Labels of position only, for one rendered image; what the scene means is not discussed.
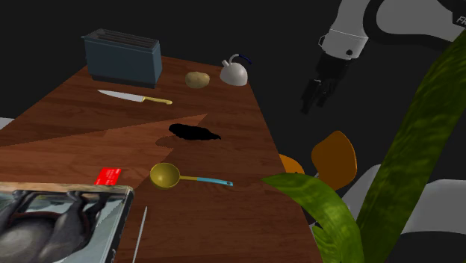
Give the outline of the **white kettle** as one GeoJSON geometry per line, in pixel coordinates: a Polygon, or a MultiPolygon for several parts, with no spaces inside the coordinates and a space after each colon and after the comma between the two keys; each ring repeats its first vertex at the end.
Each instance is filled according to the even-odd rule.
{"type": "Polygon", "coordinates": [[[220,79],[232,86],[245,86],[248,82],[248,72],[246,68],[239,63],[233,62],[233,59],[239,57],[245,59],[249,64],[251,60],[241,54],[232,55],[229,60],[222,60],[223,68],[220,72],[220,79]]]}

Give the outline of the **red card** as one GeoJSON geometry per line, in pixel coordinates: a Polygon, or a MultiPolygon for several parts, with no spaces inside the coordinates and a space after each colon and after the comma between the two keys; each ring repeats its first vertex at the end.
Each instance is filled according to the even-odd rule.
{"type": "Polygon", "coordinates": [[[95,185],[115,185],[120,173],[120,168],[104,167],[99,172],[95,185]]]}

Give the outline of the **thin grey rod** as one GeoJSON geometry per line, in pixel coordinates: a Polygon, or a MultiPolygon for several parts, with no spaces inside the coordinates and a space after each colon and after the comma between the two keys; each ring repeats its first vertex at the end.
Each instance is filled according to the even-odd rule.
{"type": "Polygon", "coordinates": [[[143,217],[142,217],[142,220],[141,220],[140,229],[139,229],[138,236],[137,236],[137,243],[136,243],[135,248],[134,248],[134,255],[133,255],[131,263],[135,263],[135,260],[137,258],[137,252],[138,252],[138,249],[139,249],[139,246],[140,246],[140,239],[141,239],[142,234],[143,234],[143,228],[144,228],[144,224],[145,224],[145,221],[146,221],[147,211],[148,211],[148,207],[146,206],[145,209],[144,209],[144,212],[143,212],[143,217]]]}

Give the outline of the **green leafy plant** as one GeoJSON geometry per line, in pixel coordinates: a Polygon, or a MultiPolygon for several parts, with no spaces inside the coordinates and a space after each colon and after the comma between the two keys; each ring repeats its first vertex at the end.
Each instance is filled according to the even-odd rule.
{"type": "Polygon", "coordinates": [[[384,263],[466,109],[466,32],[431,65],[417,89],[359,216],[319,178],[300,173],[264,177],[301,205],[319,226],[323,263],[384,263]]]}

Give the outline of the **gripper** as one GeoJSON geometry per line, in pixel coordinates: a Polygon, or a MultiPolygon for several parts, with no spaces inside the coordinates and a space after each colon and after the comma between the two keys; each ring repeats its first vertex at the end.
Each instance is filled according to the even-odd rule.
{"type": "Polygon", "coordinates": [[[317,98],[316,106],[322,108],[344,78],[351,60],[336,58],[323,52],[316,65],[317,77],[309,81],[302,95],[301,112],[307,114],[317,98]]]}

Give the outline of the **dark blue toaster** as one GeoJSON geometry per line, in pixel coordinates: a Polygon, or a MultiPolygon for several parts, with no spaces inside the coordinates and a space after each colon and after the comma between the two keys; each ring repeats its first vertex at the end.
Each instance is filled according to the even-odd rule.
{"type": "Polygon", "coordinates": [[[158,40],[107,29],[84,35],[87,69],[94,80],[154,88],[162,73],[158,40]]]}

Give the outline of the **orange chair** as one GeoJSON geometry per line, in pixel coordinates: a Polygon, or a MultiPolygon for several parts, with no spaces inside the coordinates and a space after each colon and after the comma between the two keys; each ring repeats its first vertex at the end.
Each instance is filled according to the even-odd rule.
{"type": "Polygon", "coordinates": [[[357,173],[355,150],[342,131],[334,131],[311,151],[318,179],[333,190],[348,185],[357,173]]]}
{"type": "Polygon", "coordinates": [[[279,154],[279,157],[287,173],[305,173],[299,162],[286,155],[279,154]]]}

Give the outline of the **book with horse picture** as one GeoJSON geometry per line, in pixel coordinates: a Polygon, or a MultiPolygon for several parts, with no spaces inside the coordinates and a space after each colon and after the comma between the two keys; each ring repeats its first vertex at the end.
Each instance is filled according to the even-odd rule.
{"type": "Polygon", "coordinates": [[[0,182],[0,263],[114,263],[134,190],[0,182]]]}

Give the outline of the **wooden table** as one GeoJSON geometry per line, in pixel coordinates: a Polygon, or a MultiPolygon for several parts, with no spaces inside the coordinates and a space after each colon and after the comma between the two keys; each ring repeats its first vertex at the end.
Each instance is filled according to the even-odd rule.
{"type": "Polygon", "coordinates": [[[251,87],[223,83],[218,66],[168,57],[162,64],[154,89],[79,70],[0,130],[0,181],[92,184],[102,168],[120,168],[119,183],[135,197],[116,263],[132,262],[146,206],[135,263],[320,263],[301,208],[262,180],[284,167],[251,87]],[[189,72],[207,73],[209,84],[189,88],[189,72]],[[174,123],[221,138],[181,139],[169,131],[174,123]],[[180,180],[161,189],[149,178],[159,163],[234,185],[180,180]]]}

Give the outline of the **potato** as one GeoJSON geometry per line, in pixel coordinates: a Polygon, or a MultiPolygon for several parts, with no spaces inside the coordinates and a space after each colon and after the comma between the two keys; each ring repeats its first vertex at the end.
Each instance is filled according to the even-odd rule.
{"type": "Polygon", "coordinates": [[[199,89],[206,87],[210,82],[210,76],[204,72],[189,72],[185,76],[185,84],[189,88],[199,89]]]}

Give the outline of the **black flat irregular object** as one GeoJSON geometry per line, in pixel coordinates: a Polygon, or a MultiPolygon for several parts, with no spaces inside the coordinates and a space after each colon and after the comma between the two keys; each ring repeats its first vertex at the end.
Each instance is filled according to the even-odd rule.
{"type": "Polygon", "coordinates": [[[218,134],[211,132],[207,128],[189,126],[181,123],[170,125],[169,131],[185,140],[216,140],[221,138],[218,134]]]}

